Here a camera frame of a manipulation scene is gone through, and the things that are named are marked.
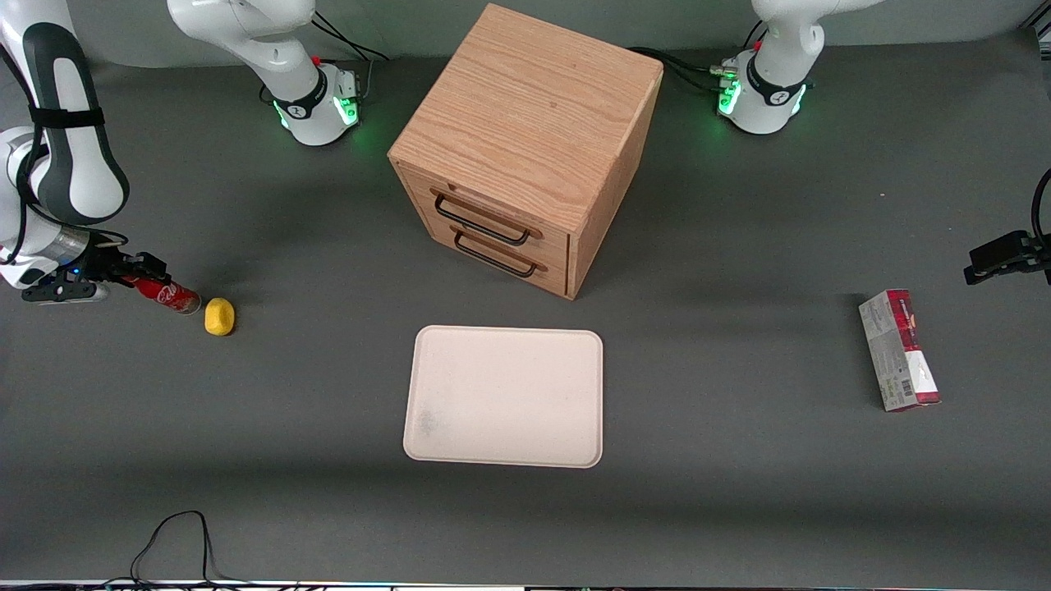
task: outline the green led light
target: green led light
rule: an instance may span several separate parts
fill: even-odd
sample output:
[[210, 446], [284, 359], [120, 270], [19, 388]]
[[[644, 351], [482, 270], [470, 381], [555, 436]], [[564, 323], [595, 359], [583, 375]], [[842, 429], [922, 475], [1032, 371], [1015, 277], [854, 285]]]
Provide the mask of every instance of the green led light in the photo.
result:
[[728, 88], [723, 90], [723, 98], [719, 101], [719, 110], [723, 115], [729, 115], [734, 113], [734, 107], [737, 106], [737, 99], [741, 96], [741, 83], [735, 81]]
[[806, 84], [803, 84], [803, 87], [799, 89], [799, 98], [796, 99], [796, 106], [791, 107], [792, 115], [799, 113], [799, 107], [803, 106], [803, 95], [805, 94], [806, 94]]
[[335, 105], [336, 110], [339, 111], [339, 117], [343, 118], [343, 122], [348, 127], [357, 123], [357, 101], [354, 99], [332, 97], [332, 104]]
[[273, 101], [273, 109], [277, 111], [277, 117], [281, 118], [281, 126], [288, 129], [288, 121], [285, 120], [285, 114], [281, 111], [281, 107], [277, 106], [277, 101]]

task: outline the wooden drawer cabinet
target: wooden drawer cabinet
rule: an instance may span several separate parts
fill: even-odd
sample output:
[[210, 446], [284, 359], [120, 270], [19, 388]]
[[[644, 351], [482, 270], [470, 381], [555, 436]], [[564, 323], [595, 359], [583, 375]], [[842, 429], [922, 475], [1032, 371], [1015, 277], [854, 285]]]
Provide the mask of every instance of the wooden drawer cabinet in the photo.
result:
[[572, 300], [638, 168], [661, 75], [490, 4], [388, 156], [437, 242]]

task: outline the red can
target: red can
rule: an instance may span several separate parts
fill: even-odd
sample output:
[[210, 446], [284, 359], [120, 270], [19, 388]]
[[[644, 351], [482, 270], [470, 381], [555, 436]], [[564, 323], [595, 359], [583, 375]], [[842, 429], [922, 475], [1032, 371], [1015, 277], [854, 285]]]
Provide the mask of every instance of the red can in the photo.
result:
[[167, 306], [181, 314], [192, 314], [201, 309], [201, 297], [195, 291], [186, 289], [176, 282], [164, 285], [160, 281], [136, 277], [125, 277], [128, 283], [135, 285], [139, 293]]

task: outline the drawer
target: drawer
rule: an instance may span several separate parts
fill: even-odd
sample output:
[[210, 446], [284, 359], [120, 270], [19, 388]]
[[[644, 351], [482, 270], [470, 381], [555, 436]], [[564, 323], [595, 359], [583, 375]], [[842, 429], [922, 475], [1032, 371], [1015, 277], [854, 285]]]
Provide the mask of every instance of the drawer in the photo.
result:
[[564, 231], [496, 211], [483, 205], [481, 199], [472, 197], [469, 189], [425, 172], [407, 166], [401, 166], [400, 171], [417, 211], [426, 216], [425, 221], [432, 231], [441, 225], [453, 224], [527, 259], [561, 260], [564, 264], [569, 256], [569, 235]]
[[480, 263], [532, 283], [541, 289], [565, 297], [564, 259], [552, 262], [530, 259], [462, 226], [451, 223], [438, 225], [440, 222], [436, 221], [433, 223], [431, 236], [440, 244], [455, 248]]

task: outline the white tray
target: white tray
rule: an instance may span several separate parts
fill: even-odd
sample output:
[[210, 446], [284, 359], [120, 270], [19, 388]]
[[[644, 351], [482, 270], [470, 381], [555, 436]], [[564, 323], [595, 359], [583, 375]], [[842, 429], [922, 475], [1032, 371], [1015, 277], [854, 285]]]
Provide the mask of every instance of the white tray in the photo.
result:
[[588, 330], [424, 328], [403, 445], [421, 461], [591, 468], [602, 457], [602, 340]]

